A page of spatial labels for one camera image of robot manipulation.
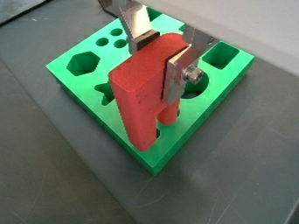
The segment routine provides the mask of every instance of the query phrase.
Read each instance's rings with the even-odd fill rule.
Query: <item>square hole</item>
[[[227,45],[223,42],[219,42],[203,56],[201,60],[217,69],[223,69],[237,54],[237,48],[231,45]]]

